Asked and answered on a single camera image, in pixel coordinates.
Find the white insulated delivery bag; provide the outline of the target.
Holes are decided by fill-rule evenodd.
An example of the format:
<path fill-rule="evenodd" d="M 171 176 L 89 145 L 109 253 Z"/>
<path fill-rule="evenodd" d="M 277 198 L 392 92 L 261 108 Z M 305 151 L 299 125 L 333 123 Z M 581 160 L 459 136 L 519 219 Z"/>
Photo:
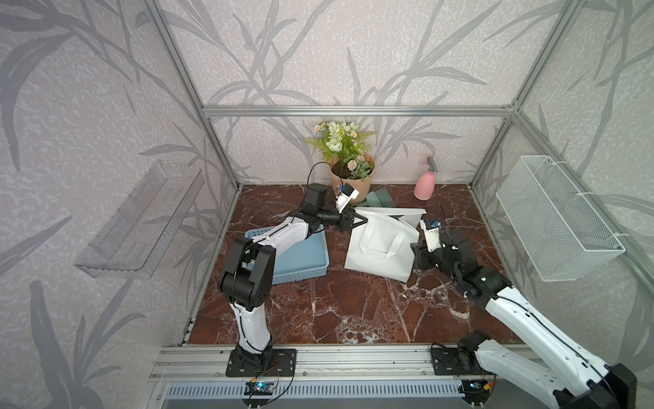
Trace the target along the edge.
<path fill-rule="evenodd" d="M 367 222 L 351 232 L 345 269 L 405 283 L 415 256 L 418 224 L 427 211 L 419 208 L 357 207 L 357 219 Z"/>

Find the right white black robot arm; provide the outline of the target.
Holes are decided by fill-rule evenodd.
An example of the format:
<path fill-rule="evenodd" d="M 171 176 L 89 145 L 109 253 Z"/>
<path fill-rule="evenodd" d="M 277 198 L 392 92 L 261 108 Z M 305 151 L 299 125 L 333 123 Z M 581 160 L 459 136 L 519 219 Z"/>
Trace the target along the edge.
<path fill-rule="evenodd" d="M 444 238 L 435 228 L 411 245 L 420 270 L 439 269 L 469 301 L 499 320 L 541 360 L 514 353 L 475 331 L 461 339 L 454 357 L 464 373 L 479 369 L 508 380 L 549 408 L 634 408 L 637 377 L 623 364 L 609 365 L 575 342 L 531 305 L 497 270 L 477 262 L 461 232 Z"/>

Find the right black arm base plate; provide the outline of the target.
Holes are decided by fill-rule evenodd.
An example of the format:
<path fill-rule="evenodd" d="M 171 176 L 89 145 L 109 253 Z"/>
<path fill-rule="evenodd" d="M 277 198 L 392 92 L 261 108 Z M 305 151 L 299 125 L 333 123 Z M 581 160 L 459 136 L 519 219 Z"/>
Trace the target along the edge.
<path fill-rule="evenodd" d="M 429 353 L 435 375 L 482 378 L 494 375 L 482 368 L 475 353 L 465 347 L 432 344 Z"/>

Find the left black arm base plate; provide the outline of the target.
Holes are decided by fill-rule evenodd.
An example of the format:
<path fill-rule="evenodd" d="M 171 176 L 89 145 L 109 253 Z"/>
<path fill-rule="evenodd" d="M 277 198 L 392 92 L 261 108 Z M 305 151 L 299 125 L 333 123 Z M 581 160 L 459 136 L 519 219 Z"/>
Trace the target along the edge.
<path fill-rule="evenodd" d="M 229 356 L 226 376 L 244 378 L 255 376 L 291 377 L 296 371 L 296 349 L 266 349 L 253 354 L 238 345 Z"/>

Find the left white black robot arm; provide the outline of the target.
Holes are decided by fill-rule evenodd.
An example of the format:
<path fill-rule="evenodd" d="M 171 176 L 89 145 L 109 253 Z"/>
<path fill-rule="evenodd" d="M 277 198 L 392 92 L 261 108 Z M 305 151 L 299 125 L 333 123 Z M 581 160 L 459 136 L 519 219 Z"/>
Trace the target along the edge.
<path fill-rule="evenodd" d="M 367 223 L 367 218 L 358 216 L 351 206 L 359 190 L 348 183 L 340 187 L 334 206 L 325 204 L 328 191 L 327 185 L 308 185 L 299 207 L 282 223 L 251 239 L 236 239 L 228 252 L 220 290 L 235 315 L 239 331 L 235 350 L 244 361 L 267 366 L 272 358 L 264 304 L 273 286 L 277 257 L 321 228 L 336 226 L 341 232 L 350 232 Z"/>

